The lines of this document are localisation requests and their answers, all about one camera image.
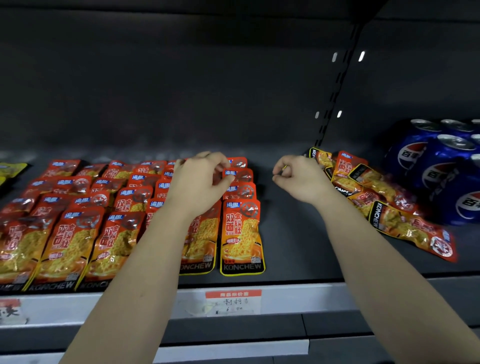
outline handwritten price label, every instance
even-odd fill
[[[24,325],[26,317],[20,308],[19,299],[0,300],[0,325]]]
[[[208,316],[259,315],[262,308],[262,290],[210,291],[205,293]]]

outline can top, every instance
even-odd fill
[[[470,139],[473,140],[474,143],[480,145],[480,134],[472,134]]]
[[[439,134],[437,139],[444,145],[457,150],[475,150],[475,145],[464,138],[449,134]]]
[[[472,154],[470,156],[470,160],[473,162],[473,164],[480,168],[480,154]]]
[[[435,122],[424,119],[412,119],[410,123],[420,130],[427,130],[429,132],[441,132],[442,127]]]
[[[452,120],[452,119],[443,119],[440,120],[443,126],[445,126],[448,129],[452,130],[458,130],[459,132],[467,132],[470,133],[473,131],[473,127],[471,125],[468,125],[466,122],[461,122],[458,120]]]

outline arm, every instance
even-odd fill
[[[229,167],[221,153],[177,161],[164,207],[110,283],[64,354],[61,364],[151,364],[177,295],[180,257],[191,221],[231,184],[212,186],[215,169]]]
[[[480,363],[480,340],[473,331],[335,190],[314,159],[285,156],[273,174],[277,185],[322,215],[357,306],[397,363]]]

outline person's left hand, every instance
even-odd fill
[[[193,220],[217,202],[235,176],[229,175],[213,186],[214,172],[230,167],[226,156],[220,152],[202,152],[188,160],[178,159],[163,208],[180,209]]]

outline price tag strip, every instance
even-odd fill
[[[0,326],[26,324],[27,318],[20,306],[18,298],[0,300]]]
[[[262,310],[262,290],[205,292],[207,316],[259,315]]]

